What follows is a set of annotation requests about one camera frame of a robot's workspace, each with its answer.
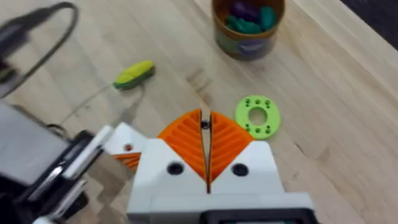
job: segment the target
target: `corn toy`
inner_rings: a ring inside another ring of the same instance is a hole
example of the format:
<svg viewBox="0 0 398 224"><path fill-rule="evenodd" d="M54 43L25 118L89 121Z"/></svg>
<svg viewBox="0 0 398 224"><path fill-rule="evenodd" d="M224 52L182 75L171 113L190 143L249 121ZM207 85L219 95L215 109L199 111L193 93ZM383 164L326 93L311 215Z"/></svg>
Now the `corn toy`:
<svg viewBox="0 0 398 224"><path fill-rule="evenodd" d="M155 74L153 61L139 62L120 73L113 86L119 90L131 90Z"/></svg>

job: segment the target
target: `green ring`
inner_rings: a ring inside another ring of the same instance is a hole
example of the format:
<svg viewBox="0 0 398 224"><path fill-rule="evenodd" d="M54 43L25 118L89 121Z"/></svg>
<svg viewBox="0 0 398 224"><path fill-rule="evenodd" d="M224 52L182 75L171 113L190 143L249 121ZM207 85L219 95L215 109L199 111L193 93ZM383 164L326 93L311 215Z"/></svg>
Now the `green ring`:
<svg viewBox="0 0 398 224"><path fill-rule="evenodd" d="M262 125L254 125L249 118L252 109L259 108L267 114L267 120ZM246 96L236 106L235 122L245 129L256 140L271 137L280 127L280 114L276 104L265 96Z"/></svg>

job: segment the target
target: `wooden surface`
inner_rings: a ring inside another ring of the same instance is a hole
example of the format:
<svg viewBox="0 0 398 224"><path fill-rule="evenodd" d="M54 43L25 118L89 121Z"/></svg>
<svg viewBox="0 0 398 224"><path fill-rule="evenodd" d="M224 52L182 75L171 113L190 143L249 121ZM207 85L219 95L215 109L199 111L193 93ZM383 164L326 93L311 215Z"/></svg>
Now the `wooden surface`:
<svg viewBox="0 0 398 224"><path fill-rule="evenodd" d="M0 19L49 3L4 1ZM10 102L72 134L123 114L154 137L197 107L232 117L243 96L266 95L282 113L269 143L287 191L309 192L324 224L397 222L398 53L339 0L287 0L275 49L250 63L216 46L210 0L76 3L72 40ZM12 61L26 71L67 22L65 12L37 29ZM126 95L106 88L144 59L157 66L144 88ZM130 177L103 156L87 175L91 204L72 222L124 223Z"/></svg>

